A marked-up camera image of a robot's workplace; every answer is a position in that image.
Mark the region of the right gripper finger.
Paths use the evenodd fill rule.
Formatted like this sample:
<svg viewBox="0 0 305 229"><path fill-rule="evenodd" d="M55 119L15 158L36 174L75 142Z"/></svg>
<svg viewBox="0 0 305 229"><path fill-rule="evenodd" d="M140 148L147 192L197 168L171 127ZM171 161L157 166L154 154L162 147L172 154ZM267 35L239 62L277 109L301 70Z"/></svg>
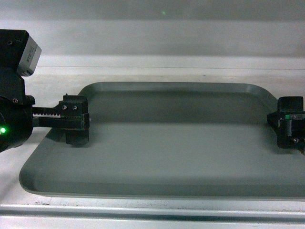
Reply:
<svg viewBox="0 0 305 229"><path fill-rule="evenodd" d="M305 115L285 114L278 120L277 145L305 154Z"/></svg>
<svg viewBox="0 0 305 229"><path fill-rule="evenodd" d="M267 115L268 124L280 121L300 121L305 119L304 98L302 96L284 96L277 101L277 111Z"/></svg>

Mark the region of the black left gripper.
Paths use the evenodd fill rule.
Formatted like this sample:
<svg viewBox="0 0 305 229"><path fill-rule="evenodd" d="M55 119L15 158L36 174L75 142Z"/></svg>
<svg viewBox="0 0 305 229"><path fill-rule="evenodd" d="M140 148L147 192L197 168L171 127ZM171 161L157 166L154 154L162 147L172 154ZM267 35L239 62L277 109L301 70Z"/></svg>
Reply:
<svg viewBox="0 0 305 229"><path fill-rule="evenodd" d="M0 31L0 150L21 146L32 134L33 127L63 130L69 145L87 144L90 115L86 97L64 95L55 107L32 108L35 100L25 94L25 76L17 73L28 37L25 30ZM32 119L32 113L64 117L35 116Z"/></svg>

